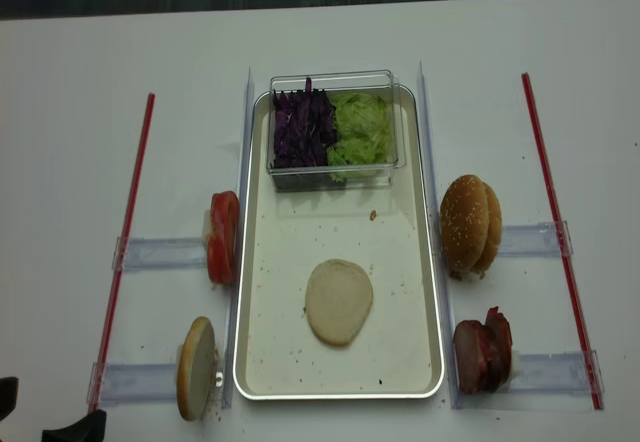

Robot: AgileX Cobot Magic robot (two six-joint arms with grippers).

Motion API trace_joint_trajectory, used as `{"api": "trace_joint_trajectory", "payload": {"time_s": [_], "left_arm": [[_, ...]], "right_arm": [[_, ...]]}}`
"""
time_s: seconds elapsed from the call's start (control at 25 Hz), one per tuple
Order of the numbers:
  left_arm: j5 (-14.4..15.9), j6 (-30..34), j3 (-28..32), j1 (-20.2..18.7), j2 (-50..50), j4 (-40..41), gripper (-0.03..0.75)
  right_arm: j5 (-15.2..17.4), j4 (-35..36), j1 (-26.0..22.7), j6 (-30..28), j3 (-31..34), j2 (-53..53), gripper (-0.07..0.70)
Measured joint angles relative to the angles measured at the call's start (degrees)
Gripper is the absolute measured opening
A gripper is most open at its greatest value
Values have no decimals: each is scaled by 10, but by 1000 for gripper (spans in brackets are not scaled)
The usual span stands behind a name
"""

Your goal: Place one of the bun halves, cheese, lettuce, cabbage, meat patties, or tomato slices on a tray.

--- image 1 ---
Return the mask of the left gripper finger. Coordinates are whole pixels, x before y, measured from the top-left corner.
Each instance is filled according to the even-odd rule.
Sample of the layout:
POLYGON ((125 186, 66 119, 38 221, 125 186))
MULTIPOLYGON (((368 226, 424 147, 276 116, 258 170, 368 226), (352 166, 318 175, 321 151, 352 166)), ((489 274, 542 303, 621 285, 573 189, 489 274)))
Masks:
POLYGON ((17 404, 19 379, 14 376, 0 379, 0 420, 4 420, 17 404))
POLYGON ((42 431, 42 442, 103 442, 105 437, 107 413, 95 410, 74 424, 42 431))

